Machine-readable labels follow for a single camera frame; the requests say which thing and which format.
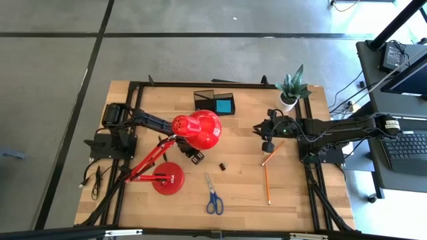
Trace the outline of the orange pencil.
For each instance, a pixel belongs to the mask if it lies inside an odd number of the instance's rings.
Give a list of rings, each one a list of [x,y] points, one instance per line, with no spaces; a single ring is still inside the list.
[[[267,202],[268,205],[271,205],[271,195],[270,195],[270,180],[268,175],[268,166],[264,165],[264,173],[266,178],[266,194],[267,194]]]
[[[266,163],[278,152],[278,150],[284,145],[285,141],[282,141],[269,155],[269,157],[261,164],[261,166],[265,166]]]

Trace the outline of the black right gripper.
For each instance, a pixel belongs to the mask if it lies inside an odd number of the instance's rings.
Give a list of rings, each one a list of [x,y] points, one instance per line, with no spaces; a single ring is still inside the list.
[[[274,150],[274,144],[272,139],[274,137],[295,139],[298,136],[298,127],[293,118],[280,114],[278,109],[268,109],[268,119],[265,119],[262,123],[254,125],[254,129],[262,128],[262,132],[255,131],[256,135],[259,135],[262,140],[262,151],[266,153],[272,153]]]

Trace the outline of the black keyboard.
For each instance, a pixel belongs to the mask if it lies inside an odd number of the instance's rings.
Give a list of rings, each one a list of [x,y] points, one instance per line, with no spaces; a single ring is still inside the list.
[[[391,170],[427,176],[427,131],[405,131],[399,139],[382,141],[382,146]]]

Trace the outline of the black power adapter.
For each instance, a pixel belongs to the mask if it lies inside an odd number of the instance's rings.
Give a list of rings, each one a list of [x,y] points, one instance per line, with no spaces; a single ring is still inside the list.
[[[388,72],[399,67],[406,57],[405,48],[406,45],[399,41],[393,40],[387,42],[379,65],[380,70]]]

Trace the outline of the tall black pole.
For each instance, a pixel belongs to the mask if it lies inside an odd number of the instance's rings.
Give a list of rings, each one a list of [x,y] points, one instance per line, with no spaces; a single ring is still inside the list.
[[[371,42],[368,43],[368,48],[373,51],[378,51],[383,47],[385,42],[409,20],[417,11],[419,11],[427,0],[411,0],[409,4],[394,18],[393,21]]]

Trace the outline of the black mesh desk organizer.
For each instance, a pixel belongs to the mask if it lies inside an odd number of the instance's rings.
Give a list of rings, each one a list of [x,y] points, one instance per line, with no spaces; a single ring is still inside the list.
[[[216,100],[230,100],[232,102],[232,112],[228,114],[221,114],[216,112]],[[205,91],[194,91],[193,100],[195,105],[195,110],[210,110],[213,111],[218,116],[223,115],[234,115],[236,112],[236,106],[234,101],[234,96],[232,93],[221,93],[215,94],[214,90],[205,90]]]

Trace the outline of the blue-handled scissors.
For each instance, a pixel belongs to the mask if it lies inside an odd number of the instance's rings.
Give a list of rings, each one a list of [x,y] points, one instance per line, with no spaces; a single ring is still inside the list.
[[[222,215],[224,212],[224,202],[218,197],[208,173],[205,173],[207,186],[209,188],[209,202],[206,207],[208,214]]]

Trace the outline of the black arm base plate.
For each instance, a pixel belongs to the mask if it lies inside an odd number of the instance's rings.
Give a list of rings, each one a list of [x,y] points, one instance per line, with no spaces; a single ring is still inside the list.
[[[306,139],[300,139],[297,143],[300,161],[304,164],[343,163],[342,148],[348,145],[347,143],[329,143],[325,140],[310,143]]]
[[[135,156],[137,137],[128,133],[96,134],[93,140],[84,141],[94,159],[131,159]]]

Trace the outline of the black monitor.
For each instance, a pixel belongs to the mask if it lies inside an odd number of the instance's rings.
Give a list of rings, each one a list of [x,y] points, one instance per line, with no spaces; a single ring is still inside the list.
[[[382,92],[427,96],[427,53],[389,80]]]

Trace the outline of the blue sticky note pad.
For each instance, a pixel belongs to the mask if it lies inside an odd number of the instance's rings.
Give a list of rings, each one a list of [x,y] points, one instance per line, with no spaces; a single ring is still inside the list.
[[[221,114],[228,114],[232,112],[232,102],[228,99],[222,100],[217,99],[216,100],[216,112]]]

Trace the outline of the snake plant in white pot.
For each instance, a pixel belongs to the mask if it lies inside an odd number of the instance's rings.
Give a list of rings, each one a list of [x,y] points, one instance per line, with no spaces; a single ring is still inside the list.
[[[305,99],[312,94],[308,84],[302,82],[304,65],[301,64],[297,71],[291,76],[286,74],[282,83],[275,82],[276,89],[280,90],[280,96],[276,101],[276,107],[288,112],[296,105],[299,99]]]

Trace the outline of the black side desk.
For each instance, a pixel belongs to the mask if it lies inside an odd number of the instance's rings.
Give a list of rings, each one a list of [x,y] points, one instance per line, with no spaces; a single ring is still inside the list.
[[[359,41],[356,44],[358,57],[363,70],[365,82],[371,85],[386,76],[378,66],[382,53],[373,51],[368,43]],[[370,100],[354,116],[385,113],[399,117],[401,126],[407,129],[427,130],[427,99],[421,97],[385,93],[379,87],[369,94]],[[427,175],[411,175],[392,171],[379,140],[368,141],[370,156],[374,165],[372,177],[376,188],[400,191],[427,193]]]

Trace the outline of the grey floor object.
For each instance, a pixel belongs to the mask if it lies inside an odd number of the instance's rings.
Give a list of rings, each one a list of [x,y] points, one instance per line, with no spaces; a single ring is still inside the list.
[[[14,157],[16,159],[25,159],[26,154],[13,150],[13,149],[6,149],[4,147],[0,147],[0,156],[2,157]]]

